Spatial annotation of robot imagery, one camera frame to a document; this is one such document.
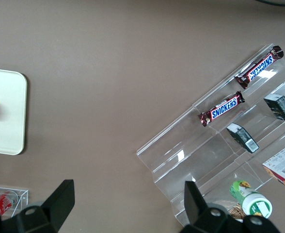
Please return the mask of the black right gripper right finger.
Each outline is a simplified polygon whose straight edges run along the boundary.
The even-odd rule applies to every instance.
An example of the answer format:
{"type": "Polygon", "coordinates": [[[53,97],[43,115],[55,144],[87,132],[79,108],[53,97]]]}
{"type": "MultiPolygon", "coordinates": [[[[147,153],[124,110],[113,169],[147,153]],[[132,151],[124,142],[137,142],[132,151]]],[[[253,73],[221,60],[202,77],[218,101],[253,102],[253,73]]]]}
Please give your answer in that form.
{"type": "Polygon", "coordinates": [[[219,204],[206,203],[195,182],[186,181],[184,205],[189,224],[182,233],[241,233],[242,223],[219,204]]]}

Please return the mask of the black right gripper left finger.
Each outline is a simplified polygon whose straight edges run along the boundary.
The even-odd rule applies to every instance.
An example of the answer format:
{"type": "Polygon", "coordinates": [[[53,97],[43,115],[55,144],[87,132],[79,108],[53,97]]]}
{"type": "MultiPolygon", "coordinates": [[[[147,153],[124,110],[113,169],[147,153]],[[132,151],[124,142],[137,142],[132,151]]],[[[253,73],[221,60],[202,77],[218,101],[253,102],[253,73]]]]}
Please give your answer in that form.
{"type": "Polygon", "coordinates": [[[1,224],[3,233],[57,233],[75,205],[73,180],[64,180],[40,205],[29,206],[1,224]]]}

